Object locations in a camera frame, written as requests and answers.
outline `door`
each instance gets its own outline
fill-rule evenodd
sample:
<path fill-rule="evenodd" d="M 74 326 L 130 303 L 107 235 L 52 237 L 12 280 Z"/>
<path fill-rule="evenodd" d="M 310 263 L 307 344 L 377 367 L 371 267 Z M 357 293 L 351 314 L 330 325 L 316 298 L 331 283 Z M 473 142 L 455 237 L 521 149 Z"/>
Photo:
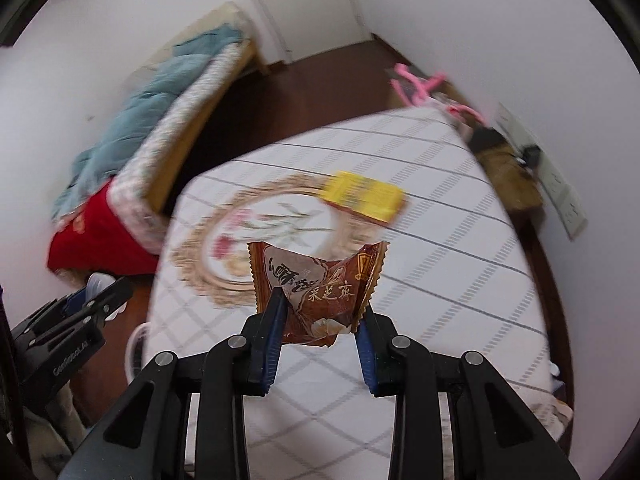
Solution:
<path fill-rule="evenodd" d="M 369 39 L 355 0 L 260 0 L 292 60 Z"/>

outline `white tablecloth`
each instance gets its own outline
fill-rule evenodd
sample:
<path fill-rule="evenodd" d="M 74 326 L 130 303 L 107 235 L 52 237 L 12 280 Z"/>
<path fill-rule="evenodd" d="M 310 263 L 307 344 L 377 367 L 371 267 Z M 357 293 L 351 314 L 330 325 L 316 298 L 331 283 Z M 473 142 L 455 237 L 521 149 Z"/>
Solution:
<path fill-rule="evenodd" d="M 315 198 L 313 190 L 338 170 L 402 187 L 408 204 L 399 219 L 383 229 Z M 167 349 L 206 352 L 240 332 L 255 313 L 248 239 L 326 259 L 388 240 L 373 309 L 431 351 L 482 352 L 553 436 L 564 430 L 518 239 L 482 169 L 433 104 L 291 137 L 193 180 L 162 252 L 145 362 Z M 373 398 L 362 380 L 352 335 L 330 348 L 285 346 L 269 395 L 245 400 L 252 478 L 386 479 L 393 418 L 394 399 Z"/>

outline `yellow box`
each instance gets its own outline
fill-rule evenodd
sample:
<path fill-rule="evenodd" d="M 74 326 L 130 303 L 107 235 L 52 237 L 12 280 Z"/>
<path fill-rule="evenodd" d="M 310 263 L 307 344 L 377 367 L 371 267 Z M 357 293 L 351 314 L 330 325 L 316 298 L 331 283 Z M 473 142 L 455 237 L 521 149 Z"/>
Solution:
<path fill-rule="evenodd" d="M 398 186 L 348 171 L 332 176 L 319 197 L 381 224 L 389 224 L 404 205 L 404 191 Z"/>

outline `silver screw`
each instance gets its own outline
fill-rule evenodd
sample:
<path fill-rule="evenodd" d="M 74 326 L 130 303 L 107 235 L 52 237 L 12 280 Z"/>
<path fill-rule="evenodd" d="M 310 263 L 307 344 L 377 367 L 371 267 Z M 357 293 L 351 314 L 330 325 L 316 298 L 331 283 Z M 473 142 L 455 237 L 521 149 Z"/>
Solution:
<path fill-rule="evenodd" d="M 396 348 L 408 348 L 411 340 L 405 335 L 397 335 L 391 340 L 391 344 Z"/>
<path fill-rule="evenodd" d="M 477 366 L 482 364 L 482 361 L 484 361 L 484 357 L 482 357 L 482 354 L 480 352 L 467 352 L 465 354 L 465 361 L 470 365 Z"/>
<path fill-rule="evenodd" d="M 226 343 L 231 346 L 231 348 L 242 348 L 246 345 L 246 338 L 243 335 L 233 335 L 226 340 Z"/>
<path fill-rule="evenodd" d="M 161 352 L 156 356 L 156 364 L 158 366 L 167 366 L 173 360 L 174 356 L 171 352 Z"/>

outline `teal blanket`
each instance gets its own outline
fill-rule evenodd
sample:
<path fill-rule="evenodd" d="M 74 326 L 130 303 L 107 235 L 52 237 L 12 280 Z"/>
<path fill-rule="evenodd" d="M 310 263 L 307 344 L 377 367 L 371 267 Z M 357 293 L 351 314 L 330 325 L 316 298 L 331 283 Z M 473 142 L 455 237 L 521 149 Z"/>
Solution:
<path fill-rule="evenodd" d="M 229 25 L 175 45 L 174 57 L 158 67 L 153 80 L 133 94 L 102 139 L 71 164 L 71 182 L 53 206 L 54 221 L 73 212 L 120 172 L 171 104 L 202 74 L 212 57 L 242 33 Z"/>

